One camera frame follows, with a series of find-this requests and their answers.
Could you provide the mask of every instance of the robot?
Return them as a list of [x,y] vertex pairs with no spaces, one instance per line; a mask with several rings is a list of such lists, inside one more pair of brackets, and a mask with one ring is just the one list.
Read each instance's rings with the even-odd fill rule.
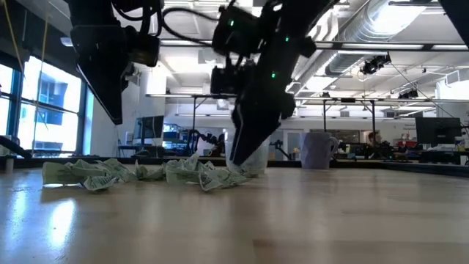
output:
[[[285,87],[292,81],[299,56],[309,57],[316,50],[308,33],[338,1],[267,0],[257,18],[236,7],[232,0],[227,7],[220,8],[211,45],[182,36],[164,22],[164,16],[170,12],[203,14],[181,7],[163,10],[163,0],[67,0],[67,3],[77,68],[116,125],[122,123],[121,92],[128,85],[124,75],[132,70],[133,62],[156,66],[162,28],[183,40],[208,45],[226,56],[226,67],[213,69],[211,91],[237,96],[232,112],[236,133],[230,159],[239,165],[281,125],[281,120],[293,115],[295,101],[285,92]],[[431,2],[413,1],[415,4]],[[469,28],[465,26],[469,1],[439,1],[466,45],[469,44]],[[143,8],[140,18],[125,14],[140,7]],[[140,32],[131,26],[122,28],[113,8],[124,18],[142,21]],[[150,35],[150,16],[155,13],[158,31]],[[239,56],[236,65],[232,65],[230,54]],[[250,60],[253,54],[260,54],[257,63]]]

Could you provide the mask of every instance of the white wall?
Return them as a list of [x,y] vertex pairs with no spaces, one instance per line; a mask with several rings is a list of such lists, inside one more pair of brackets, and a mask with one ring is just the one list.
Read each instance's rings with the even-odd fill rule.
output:
[[[94,99],[92,115],[92,132],[90,154],[102,157],[117,155],[117,139],[124,144],[125,131],[133,132],[136,118],[164,115],[165,99],[148,98],[145,96],[148,86],[149,73],[142,73],[140,86],[129,83],[129,87],[122,93],[123,123],[115,126],[99,102]],[[156,141],[161,145],[162,139]]]

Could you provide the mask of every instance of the paper money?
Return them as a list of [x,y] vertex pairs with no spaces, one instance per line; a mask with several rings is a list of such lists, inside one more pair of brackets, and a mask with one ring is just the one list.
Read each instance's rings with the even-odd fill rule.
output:
[[126,183],[138,180],[135,173],[131,172],[126,166],[118,162],[118,160],[115,158],[96,162],[98,163],[98,167],[106,171],[106,175],[115,176],[117,179],[123,180]]
[[135,161],[136,177],[139,180],[163,180],[166,176],[165,164],[159,169],[148,170],[145,166],[139,165],[139,161]]
[[90,191],[105,190],[111,187],[117,178],[114,176],[88,177],[83,185]]
[[85,179],[84,176],[74,175],[71,166],[54,162],[43,164],[43,184],[78,184]]
[[89,164],[78,160],[75,164],[45,162],[43,165],[43,184],[81,183],[90,191],[111,187],[118,180],[128,183],[134,180],[164,180],[169,184],[199,183],[203,191],[215,188],[229,188],[250,180],[245,173],[216,169],[211,162],[203,164],[197,154],[188,159],[173,160],[158,169],[148,169],[135,163],[135,171],[111,158]]

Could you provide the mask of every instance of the table surface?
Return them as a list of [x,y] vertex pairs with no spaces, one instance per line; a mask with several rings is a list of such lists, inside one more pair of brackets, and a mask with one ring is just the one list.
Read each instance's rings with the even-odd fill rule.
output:
[[0,175],[0,263],[469,263],[469,181],[268,169],[236,188],[100,194]]

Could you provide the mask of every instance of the fluorescent light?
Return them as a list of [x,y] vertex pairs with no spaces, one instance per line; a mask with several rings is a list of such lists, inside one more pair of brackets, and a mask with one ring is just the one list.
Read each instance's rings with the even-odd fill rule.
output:
[[191,98],[192,95],[146,95],[155,98]]
[[69,38],[69,37],[61,37],[61,38],[60,38],[60,42],[61,42],[62,45],[64,45],[65,47],[73,47],[72,39]]
[[[193,117],[193,114],[174,114],[176,117]],[[229,114],[196,114],[196,117],[231,117]]]
[[378,11],[378,16],[370,21],[372,31],[389,35],[398,34],[408,27],[425,9],[426,7],[385,5]]
[[[206,44],[209,44],[209,45],[212,44],[211,40],[207,40],[207,41],[204,41],[204,42]],[[196,47],[200,46],[200,44],[193,43],[193,42],[188,41],[188,40],[161,40],[161,45],[162,46],[165,46],[165,45],[180,45],[180,46],[196,46]]]
[[316,44],[316,48],[319,50],[324,49],[324,48],[330,49],[332,48],[332,45],[333,45],[333,43],[330,43],[330,42],[329,43],[316,42],[315,44]]
[[452,51],[466,51],[468,47],[466,45],[434,45],[432,50],[452,50]]
[[373,50],[373,49],[383,49],[383,50],[420,50],[424,45],[419,44],[389,44],[389,43],[345,43],[342,45],[342,48],[349,49],[363,49],[363,50]]
[[373,55],[373,56],[385,56],[388,55],[385,51],[337,51],[338,54],[346,55]]

